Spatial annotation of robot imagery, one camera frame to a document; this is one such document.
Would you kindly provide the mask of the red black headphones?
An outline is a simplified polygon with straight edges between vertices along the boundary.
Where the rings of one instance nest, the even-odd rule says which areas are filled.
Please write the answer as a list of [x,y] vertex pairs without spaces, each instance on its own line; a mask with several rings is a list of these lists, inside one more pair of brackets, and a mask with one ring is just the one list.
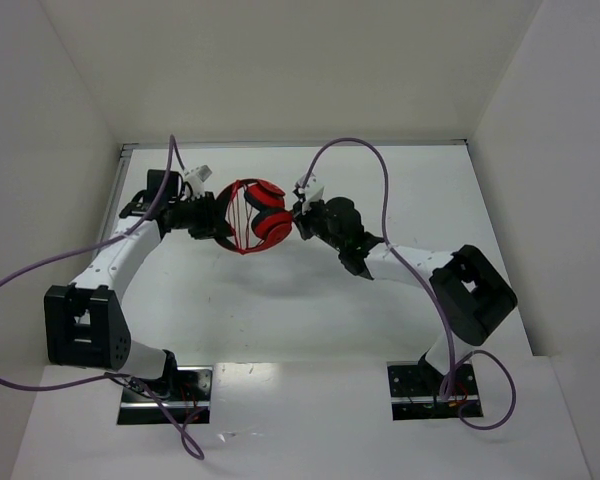
[[235,230],[232,243],[217,243],[241,255],[263,252],[281,243],[292,231],[292,214],[285,208],[285,192],[263,179],[235,180],[217,199],[220,219]]

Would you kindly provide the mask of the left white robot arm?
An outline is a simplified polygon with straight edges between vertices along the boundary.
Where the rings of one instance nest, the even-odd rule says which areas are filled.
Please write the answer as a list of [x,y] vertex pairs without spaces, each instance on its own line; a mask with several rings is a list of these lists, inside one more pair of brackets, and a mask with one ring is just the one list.
[[146,258],[173,230],[196,240],[229,230],[217,199],[204,188],[211,170],[202,165],[179,174],[151,169],[144,189],[119,214],[111,237],[69,284],[44,296],[47,354],[51,363],[100,369],[130,378],[130,389],[148,388],[160,399],[182,384],[176,357],[133,340],[122,299]]

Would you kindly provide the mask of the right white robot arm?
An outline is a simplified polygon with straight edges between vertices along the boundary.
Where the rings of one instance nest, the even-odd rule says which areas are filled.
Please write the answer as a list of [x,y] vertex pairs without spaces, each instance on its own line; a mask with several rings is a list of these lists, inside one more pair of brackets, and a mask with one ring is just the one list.
[[451,364],[482,346],[518,299],[480,249],[465,245],[436,252],[386,244],[366,231],[354,202],[336,197],[311,204],[296,201],[293,221],[304,240],[316,237],[338,252],[344,268],[368,280],[421,287],[447,322],[443,333],[418,361],[421,387],[440,394],[454,380]]

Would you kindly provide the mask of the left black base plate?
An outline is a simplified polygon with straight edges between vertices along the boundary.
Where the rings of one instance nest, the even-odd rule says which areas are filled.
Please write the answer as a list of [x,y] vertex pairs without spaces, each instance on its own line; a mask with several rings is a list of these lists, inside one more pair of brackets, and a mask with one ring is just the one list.
[[[168,395],[156,395],[164,407],[182,424],[208,424],[211,413],[213,381],[212,366],[184,366],[178,368],[181,383]],[[168,424],[156,402],[140,387],[124,387],[118,409],[117,424],[120,426]]]

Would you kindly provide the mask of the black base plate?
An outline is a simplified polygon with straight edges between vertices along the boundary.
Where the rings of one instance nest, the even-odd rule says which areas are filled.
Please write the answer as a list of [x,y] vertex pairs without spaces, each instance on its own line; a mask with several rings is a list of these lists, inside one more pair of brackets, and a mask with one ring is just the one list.
[[[208,424],[211,413],[213,381],[212,366],[184,366],[178,368],[181,383],[168,395],[156,395],[164,407],[182,424]],[[118,409],[117,424],[120,426],[168,424],[156,402],[140,387],[124,387]]]
[[432,390],[426,384],[417,363],[389,363],[387,375],[394,421],[456,418],[461,408],[464,416],[470,419],[483,416],[474,369],[470,364],[456,372],[455,389],[447,401],[435,396],[438,390]]

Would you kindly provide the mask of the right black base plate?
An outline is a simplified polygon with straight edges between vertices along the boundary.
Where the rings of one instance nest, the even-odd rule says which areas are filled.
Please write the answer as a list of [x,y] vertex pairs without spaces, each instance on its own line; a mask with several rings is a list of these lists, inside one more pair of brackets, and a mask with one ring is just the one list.
[[456,372],[455,389],[447,401],[435,396],[438,390],[432,390],[426,384],[417,363],[389,363],[387,375],[394,421],[456,418],[461,408],[464,416],[470,419],[483,416],[474,369],[470,364]]

